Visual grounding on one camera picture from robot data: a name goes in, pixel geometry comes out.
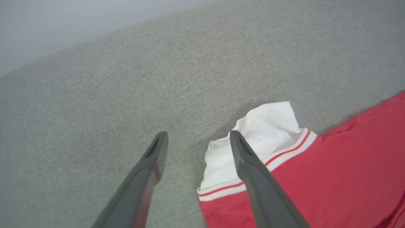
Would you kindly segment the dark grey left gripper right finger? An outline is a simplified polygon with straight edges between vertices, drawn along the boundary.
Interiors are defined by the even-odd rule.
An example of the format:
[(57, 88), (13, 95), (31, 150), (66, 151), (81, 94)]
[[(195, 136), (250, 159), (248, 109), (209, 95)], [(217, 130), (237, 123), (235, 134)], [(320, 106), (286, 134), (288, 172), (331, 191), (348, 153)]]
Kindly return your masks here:
[(238, 177), (245, 184), (258, 228), (308, 228), (309, 225), (272, 173), (239, 131), (230, 132)]

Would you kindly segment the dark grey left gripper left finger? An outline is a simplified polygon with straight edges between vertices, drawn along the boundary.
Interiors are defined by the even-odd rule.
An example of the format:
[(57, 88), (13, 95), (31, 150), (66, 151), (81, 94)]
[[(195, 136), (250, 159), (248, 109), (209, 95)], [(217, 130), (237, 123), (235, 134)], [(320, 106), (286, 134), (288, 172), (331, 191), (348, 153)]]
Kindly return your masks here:
[(168, 133), (159, 132), (130, 170), (93, 228), (146, 227), (154, 187), (161, 180), (168, 151)]

